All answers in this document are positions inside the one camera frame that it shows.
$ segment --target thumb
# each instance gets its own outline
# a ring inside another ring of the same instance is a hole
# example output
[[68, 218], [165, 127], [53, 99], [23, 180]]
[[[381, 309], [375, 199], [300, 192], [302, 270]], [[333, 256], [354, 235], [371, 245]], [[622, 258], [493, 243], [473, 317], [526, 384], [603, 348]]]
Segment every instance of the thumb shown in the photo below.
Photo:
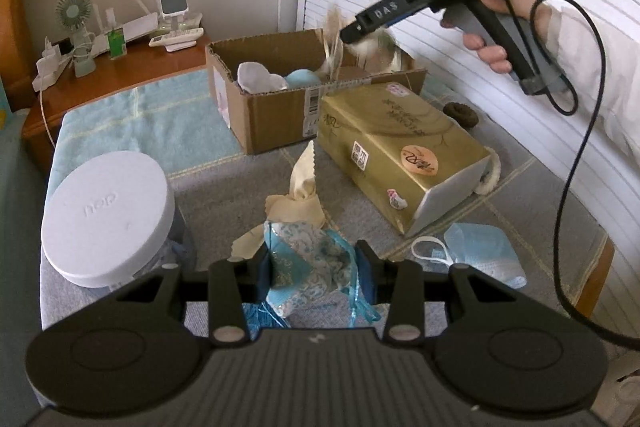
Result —
[[[497, 13], [509, 13], [509, 8], [504, 0], [481, 0], [488, 9]], [[531, 7], [535, 0], [510, 0], [513, 10], [518, 17], [529, 20]]]

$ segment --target metal screw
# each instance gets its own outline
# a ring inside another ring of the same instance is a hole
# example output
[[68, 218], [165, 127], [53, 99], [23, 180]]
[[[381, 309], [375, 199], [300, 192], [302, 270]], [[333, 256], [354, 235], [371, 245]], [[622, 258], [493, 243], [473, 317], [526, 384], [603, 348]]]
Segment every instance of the metal screw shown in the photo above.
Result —
[[220, 326], [214, 330], [213, 338], [227, 344], [239, 342], [244, 339], [244, 331], [237, 326]]
[[411, 324], [398, 324], [389, 330], [389, 336], [399, 342], [411, 342], [420, 337], [420, 330]]

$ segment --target human hand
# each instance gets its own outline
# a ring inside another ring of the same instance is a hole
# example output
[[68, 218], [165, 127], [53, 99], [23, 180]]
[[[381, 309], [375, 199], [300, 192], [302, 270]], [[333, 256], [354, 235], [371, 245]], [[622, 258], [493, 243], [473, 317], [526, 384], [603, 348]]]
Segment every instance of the human hand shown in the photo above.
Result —
[[[509, 9], [504, 0], [481, 0], [487, 8], [497, 12], [508, 14]], [[529, 20], [531, 7], [536, 0], [510, 0], [513, 10], [518, 17]], [[541, 4], [536, 11], [536, 30], [542, 42], [546, 41], [552, 10], [550, 6]], [[454, 25], [446, 20], [446, 12], [440, 21], [443, 28], [453, 28]], [[507, 52], [502, 46], [487, 46], [480, 35], [465, 33], [462, 43], [471, 51], [478, 53], [478, 57], [487, 63], [496, 73], [511, 73], [511, 63], [508, 61]]]

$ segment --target wooden nightstand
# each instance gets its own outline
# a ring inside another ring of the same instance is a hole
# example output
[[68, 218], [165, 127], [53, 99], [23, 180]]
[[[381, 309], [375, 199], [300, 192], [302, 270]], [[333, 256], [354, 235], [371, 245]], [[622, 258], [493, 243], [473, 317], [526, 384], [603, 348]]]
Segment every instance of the wooden nightstand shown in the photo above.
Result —
[[[211, 42], [206, 35], [193, 48], [168, 53], [162, 46], [150, 48], [148, 42], [127, 45], [126, 57], [110, 60], [108, 54], [95, 59], [95, 71], [76, 78], [73, 65], [43, 93], [47, 125], [57, 139], [62, 118], [73, 108], [99, 100], [110, 94], [205, 67], [205, 47]], [[40, 102], [33, 103], [22, 128], [31, 157], [46, 175], [53, 160], [53, 147], [40, 113]]]

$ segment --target cardboard box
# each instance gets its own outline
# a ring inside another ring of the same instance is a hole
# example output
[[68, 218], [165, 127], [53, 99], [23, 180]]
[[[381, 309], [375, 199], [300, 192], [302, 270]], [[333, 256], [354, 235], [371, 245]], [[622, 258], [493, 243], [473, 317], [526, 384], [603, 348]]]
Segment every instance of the cardboard box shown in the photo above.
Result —
[[405, 235], [465, 200], [489, 161], [482, 144], [399, 84], [326, 95], [318, 143]]
[[248, 94], [237, 82], [242, 62], [260, 62], [271, 73], [287, 76], [299, 69], [316, 71], [324, 63], [324, 49], [314, 30], [279, 33], [212, 42], [207, 47], [209, 89], [226, 125], [247, 154], [257, 154], [316, 135], [319, 100], [333, 89], [362, 84], [398, 82], [420, 92], [426, 70], [369, 74], [358, 70], [345, 53], [341, 80], [320, 87]]

